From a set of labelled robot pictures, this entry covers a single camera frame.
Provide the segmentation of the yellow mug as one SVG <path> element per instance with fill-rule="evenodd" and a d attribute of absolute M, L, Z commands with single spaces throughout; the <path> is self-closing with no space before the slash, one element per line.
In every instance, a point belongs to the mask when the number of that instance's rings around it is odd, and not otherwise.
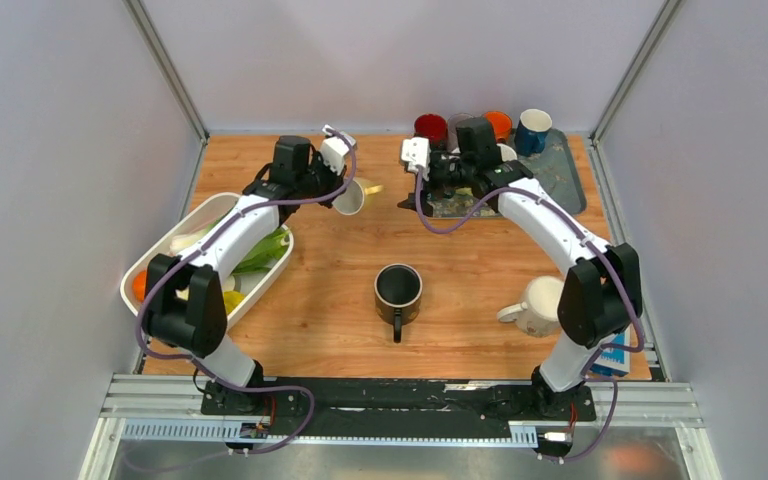
<path fill-rule="evenodd" d="M 346 190 L 333 201 L 334 209 L 341 215 L 353 216 L 368 207 L 371 197 L 381 193 L 384 187 L 368 179 L 355 177 Z"/>

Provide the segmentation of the red mug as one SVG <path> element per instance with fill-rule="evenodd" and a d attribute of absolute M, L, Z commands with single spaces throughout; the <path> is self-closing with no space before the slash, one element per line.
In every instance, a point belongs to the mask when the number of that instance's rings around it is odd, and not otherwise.
<path fill-rule="evenodd" d="M 414 136 L 426 138 L 432 149 L 445 149 L 448 142 L 448 123 L 435 113 L 418 116 L 414 123 Z"/>

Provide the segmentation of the black mug with gold rim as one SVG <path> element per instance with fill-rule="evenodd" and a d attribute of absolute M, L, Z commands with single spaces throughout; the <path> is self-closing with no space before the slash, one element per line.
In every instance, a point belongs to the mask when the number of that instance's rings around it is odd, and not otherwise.
<path fill-rule="evenodd" d="M 406 264 L 383 267 L 374 280 L 375 309 L 391 326 L 394 343 L 400 343 L 403 330 L 420 313 L 423 281 L 419 272 Z"/>

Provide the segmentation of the pink faceted mug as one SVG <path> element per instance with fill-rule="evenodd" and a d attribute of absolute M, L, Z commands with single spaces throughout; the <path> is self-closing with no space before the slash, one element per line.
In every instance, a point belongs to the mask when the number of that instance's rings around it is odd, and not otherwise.
<path fill-rule="evenodd" d="M 504 143 L 498 143 L 497 147 L 500 150 L 501 159 L 503 162 L 514 161 L 519 158 L 514 148 Z"/>

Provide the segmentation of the orange mug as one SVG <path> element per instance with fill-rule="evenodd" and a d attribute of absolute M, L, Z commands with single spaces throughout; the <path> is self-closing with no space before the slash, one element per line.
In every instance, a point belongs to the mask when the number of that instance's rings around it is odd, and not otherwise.
<path fill-rule="evenodd" d="M 497 143 L 506 143 L 510 137 L 513 122 L 511 118 L 502 111 L 487 111 L 483 117 L 491 124 Z"/>

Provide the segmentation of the navy blue mug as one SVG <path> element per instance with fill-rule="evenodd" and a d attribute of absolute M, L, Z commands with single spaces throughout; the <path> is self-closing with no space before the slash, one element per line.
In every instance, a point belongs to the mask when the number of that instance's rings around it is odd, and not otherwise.
<path fill-rule="evenodd" d="M 540 109 L 524 110 L 514 135 L 514 148 L 519 155 L 531 156 L 542 153 L 553 122 L 551 116 Z"/>

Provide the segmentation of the cream white mug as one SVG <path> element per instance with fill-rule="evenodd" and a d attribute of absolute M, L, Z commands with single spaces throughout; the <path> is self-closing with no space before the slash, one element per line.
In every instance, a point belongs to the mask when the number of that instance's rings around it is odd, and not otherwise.
<path fill-rule="evenodd" d="M 517 303 L 496 314 L 500 323 L 514 323 L 529 336 L 543 338 L 560 329 L 558 306 L 564 283 L 552 276 L 540 276 L 529 282 Z"/>

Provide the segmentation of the lilac grey mug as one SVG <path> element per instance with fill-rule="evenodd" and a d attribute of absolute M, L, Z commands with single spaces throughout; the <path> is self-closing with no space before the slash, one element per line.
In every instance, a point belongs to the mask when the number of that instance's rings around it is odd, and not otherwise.
<path fill-rule="evenodd" d="M 449 152 L 458 153 L 460 151 L 457 135 L 457 126 L 463 121 L 473 118 L 469 113 L 456 113 L 447 120 L 447 149 Z"/>

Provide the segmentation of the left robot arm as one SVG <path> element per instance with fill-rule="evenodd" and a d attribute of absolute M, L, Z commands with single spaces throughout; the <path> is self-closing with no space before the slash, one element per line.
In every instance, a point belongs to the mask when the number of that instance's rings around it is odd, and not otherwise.
<path fill-rule="evenodd" d="M 194 245 L 170 256 L 155 255 L 147 267 L 146 294 L 137 314 L 136 338 L 143 352 L 160 358 L 146 340 L 176 348 L 227 389 L 227 400 L 242 414 L 260 410 L 266 388 L 262 368 L 230 339 L 222 281 L 268 234 L 305 204 L 331 207 L 357 169 L 356 141 L 324 128 L 320 146 L 301 136 L 282 135 L 272 159 L 247 185 L 234 206 Z"/>

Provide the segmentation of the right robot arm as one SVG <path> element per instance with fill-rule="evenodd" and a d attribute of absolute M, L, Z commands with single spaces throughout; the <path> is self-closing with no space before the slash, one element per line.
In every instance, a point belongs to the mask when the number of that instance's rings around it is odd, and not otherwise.
<path fill-rule="evenodd" d="M 544 190 L 518 159 L 507 160 L 491 123 L 471 117 L 456 126 L 458 150 L 435 150 L 425 137 L 403 141 L 400 162 L 415 177 L 401 207 L 426 223 L 431 191 L 469 188 L 475 204 L 487 205 L 522 229 L 563 275 L 558 307 L 561 334 L 531 375 L 530 393 L 512 408 L 539 417 L 567 412 L 582 393 L 587 373 L 605 349 L 640 351 L 645 335 L 640 259 L 629 244 L 611 245 L 586 229 Z"/>

